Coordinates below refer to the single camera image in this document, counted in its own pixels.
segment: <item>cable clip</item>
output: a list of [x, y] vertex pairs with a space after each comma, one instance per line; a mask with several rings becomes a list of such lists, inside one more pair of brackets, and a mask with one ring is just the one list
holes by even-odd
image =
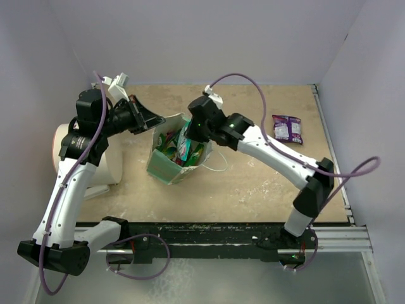
[[213, 93], [213, 89], [212, 87], [210, 87], [209, 85], [207, 85], [204, 89], [204, 93], [211, 95]]

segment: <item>paper bag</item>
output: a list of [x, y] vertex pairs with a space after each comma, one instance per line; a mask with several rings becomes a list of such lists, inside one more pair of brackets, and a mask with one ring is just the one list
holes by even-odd
[[184, 113], [165, 118], [166, 122], [154, 129], [152, 147], [147, 161], [146, 171], [166, 185], [171, 185], [178, 184], [192, 171], [195, 171], [195, 169], [200, 167], [209, 158], [212, 148], [211, 141], [204, 143], [204, 149], [195, 166], [181, 167], [174, 161], [171, 161], [166, 155], [156, 149], [159, 144], [159, 135], [167, 134], [170, 131], [180, 130], [189, 119], [184, 117]]

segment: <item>white string handle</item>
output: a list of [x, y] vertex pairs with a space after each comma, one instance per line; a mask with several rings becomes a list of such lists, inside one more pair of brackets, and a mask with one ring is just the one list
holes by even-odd
[[224, 171], [226, 171], [226, 170], [228, 169], [228, 162], [227, 162], [227, 159], [226, 159], [225, 156], [224, 156], [221, 152], [219, 152], [218, 150], [214, 150], [214, 151], [217, 151], [217, 152], [222, 156], [223, 160], [225, 161], [225, 165], [226, 165], [225, 169], [221, 169], [221, 170], [212, 169], [212, 168], [210, 168], [210, 167], [205, 166], [204, 164], [203, 164], [202, 166], [203, 166], [204, 168], [207, 168], [208, 170], [211, 170], [211, 171], [214, 171], [214, 172], [224, 172]]

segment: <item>chip bag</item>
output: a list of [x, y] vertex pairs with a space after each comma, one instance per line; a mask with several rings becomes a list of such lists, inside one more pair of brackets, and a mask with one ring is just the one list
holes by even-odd
[[274, 138], [282, 143], [303, 144], [301, 119], [286, 115], [273, 115]]

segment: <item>white cylinder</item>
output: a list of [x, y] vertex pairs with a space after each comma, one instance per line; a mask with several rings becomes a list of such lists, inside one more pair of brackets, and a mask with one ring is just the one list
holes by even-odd
[[307, 217], [294, 208], [290, 213], [288, 221], [284, 224], [284, 229], [293, 236], [299, 237], [302, 236], [311, 221], [312, 217]]
[[[68, 133], [68, 124], [60, 125], [55, 132], [52, 145], [52, 159], [55, 171], [59, 169], [59, 151], [62, 139]], [[93, 175], [89, 187], [117, 184], [122, 178], [122, 148], [120, 138], [115, 135], [108, 138], [108, 148], [101, 157], [100, 164]]]

